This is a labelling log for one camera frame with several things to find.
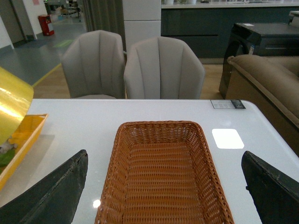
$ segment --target brown sofa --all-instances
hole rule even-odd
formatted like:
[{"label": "brown sofa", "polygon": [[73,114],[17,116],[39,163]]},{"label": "brown sofa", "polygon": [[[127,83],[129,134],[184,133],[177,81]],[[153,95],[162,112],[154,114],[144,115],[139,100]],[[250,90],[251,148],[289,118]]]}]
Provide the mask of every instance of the brown sofa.
[{"label": "brown sofa", "polygon": [[226,99],[251,101],[299,156],[299,56],[240,55],[233,66]]}]

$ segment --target chair backrest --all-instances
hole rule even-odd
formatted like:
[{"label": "chair backrest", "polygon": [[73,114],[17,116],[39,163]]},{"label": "chair backrest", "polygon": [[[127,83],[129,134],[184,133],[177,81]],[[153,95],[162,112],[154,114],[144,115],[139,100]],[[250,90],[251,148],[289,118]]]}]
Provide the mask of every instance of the chair backrest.
[{"label": "chair backrest", "polygon": [[205,69],[181,40],[154,37],[133,44],[124,72],[128,98],[199,99]]},{"label": "chair backrest", "polygon": [[63,55],[61,64],[71,98],[125,98],[125,60],[119,34],[97,30],[80,35]]}]

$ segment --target yellow floor line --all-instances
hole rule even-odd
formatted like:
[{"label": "yellow floor line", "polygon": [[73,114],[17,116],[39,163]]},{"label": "yellow floor line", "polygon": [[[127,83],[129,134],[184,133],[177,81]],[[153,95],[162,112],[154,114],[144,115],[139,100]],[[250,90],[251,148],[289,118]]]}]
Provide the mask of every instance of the yellow floor line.
[{"label": "yellow floor line", "polygon": [[49,71],[46,75],[44,75],[43,77],[41,77],[36,83],[34,83],[32,85],[32,87],[36,87],[41,81],[43,81],[46,77],[49,76],[49,74],[51,74],[54,70],[56,70],[57,68],[59,68],[61,66],[61,63],[59,63],[55,68],[53,68],[51,71]]}]

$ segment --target brown woven basket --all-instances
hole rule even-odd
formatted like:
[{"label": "brown woven basket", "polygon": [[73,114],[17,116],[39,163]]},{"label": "brown woven basket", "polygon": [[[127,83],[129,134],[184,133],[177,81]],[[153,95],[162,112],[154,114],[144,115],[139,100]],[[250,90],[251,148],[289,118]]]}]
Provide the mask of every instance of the brown woven basket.
[{"label": "brown woven basket", "polygon": [[95,223],[234,223],[201,127],[122,124]]}]

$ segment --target wooden floor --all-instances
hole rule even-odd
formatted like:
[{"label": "wooden floor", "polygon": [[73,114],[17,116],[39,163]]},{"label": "wooden floor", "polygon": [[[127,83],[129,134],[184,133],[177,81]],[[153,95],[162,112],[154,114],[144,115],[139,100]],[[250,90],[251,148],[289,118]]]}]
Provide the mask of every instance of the wooden floor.
[{"label": "wooden floor", "polygon": [[[222,64],[204,64],[206,77],[200,99],[222,99],[218,88],[222,75]],[[58,66],[34,87],[34,98],[70,98],[62,66]]]}]

